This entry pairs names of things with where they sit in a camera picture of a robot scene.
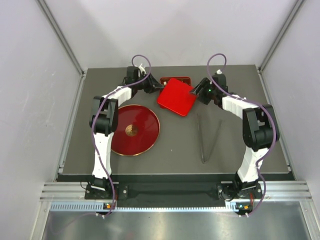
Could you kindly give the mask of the red box lid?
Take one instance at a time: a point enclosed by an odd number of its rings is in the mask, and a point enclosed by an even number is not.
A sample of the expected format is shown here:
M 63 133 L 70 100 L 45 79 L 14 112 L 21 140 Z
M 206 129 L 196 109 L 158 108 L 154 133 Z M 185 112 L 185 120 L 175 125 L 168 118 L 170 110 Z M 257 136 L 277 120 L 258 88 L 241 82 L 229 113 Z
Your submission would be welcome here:
M 191 78 L 187 76 L 162 77 L 160 83 L 164 85 L 156 100 L 163 109 L 186 117 L 192 109 L 196 96 L 189 93 L 194 87 Z

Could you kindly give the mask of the round dark red plate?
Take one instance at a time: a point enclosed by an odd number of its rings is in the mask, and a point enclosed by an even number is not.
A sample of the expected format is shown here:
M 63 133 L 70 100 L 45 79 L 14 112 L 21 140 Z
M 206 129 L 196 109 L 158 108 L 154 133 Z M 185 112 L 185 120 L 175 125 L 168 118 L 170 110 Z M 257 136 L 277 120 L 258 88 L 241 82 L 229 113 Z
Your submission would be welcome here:
M 138 156 L 154 146 L 160 135 L 160 121 L 149 108 L 131 104 L 118 110 L 118 126 L 111 150 L 120 156 Z

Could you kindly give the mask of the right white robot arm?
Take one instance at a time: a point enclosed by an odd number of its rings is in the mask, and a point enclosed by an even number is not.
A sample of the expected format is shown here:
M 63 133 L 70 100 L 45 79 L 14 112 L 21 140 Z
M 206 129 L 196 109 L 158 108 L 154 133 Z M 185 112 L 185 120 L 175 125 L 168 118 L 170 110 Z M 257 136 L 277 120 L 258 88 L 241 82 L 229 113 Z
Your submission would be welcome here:
M 242 120 L 242 139 L 246 148 L 232 181 L 232 195 L 245 198 L 256 190 L 264 158 L 280 138 L 273 106 L 228 92 L 227 78 L 222 73 L 203 78 L 189 93 L 205 105 L 213 101 L 222 110 Z

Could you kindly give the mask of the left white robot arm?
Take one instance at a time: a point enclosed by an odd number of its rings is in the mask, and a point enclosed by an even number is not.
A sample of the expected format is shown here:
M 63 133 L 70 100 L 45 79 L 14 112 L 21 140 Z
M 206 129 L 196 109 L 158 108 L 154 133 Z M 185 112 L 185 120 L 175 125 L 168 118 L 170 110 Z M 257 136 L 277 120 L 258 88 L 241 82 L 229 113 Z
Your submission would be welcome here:
M 93 179 L 88 183 L 102 198 L 109 198 L 115 192 L 111 179 L 111 143 L 118 127 L 119 106 L 132 99 L 139 90 L 151 94 L 163 88 L 140 64 L 128 66 L 122 84 L 110 93 L 93 98 L 89 126 L 94 148 L 94 167 Z

